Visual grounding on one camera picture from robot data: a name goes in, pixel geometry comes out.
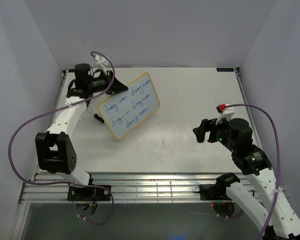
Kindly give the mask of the yellow framed whiteboard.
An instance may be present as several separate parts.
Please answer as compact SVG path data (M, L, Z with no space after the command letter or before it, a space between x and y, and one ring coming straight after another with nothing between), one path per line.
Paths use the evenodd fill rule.
M128 90L112 95L97 105L115 139L123 138L161 106L149 73L128 84Z

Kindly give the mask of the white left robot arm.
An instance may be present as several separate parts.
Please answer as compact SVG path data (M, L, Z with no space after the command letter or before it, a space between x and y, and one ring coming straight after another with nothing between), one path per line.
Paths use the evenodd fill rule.
M78 193L90 200L96 195L96 187L91 184L91 175L77 166L77 154L71 141L73 131L95 94L119 94L128 87L117 80L112 70L106 69L105 63L97 64L96 70L88 63L80 63L75 65L73 72L75 78L68 85L65 108L46 132L36 135L35 146L41 170L76 185Z

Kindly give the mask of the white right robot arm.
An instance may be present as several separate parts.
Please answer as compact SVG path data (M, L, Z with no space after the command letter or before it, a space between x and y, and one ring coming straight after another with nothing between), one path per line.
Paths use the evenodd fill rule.
M257 227L264 240L300 240L300 219L281 190L265 152L253 143L253 130L242 118L231 120L203 119L194 128L198 143L221 143L231 152L234 164L256 191L256 200L232 172L216 179L213 190L222 199L231 199Z

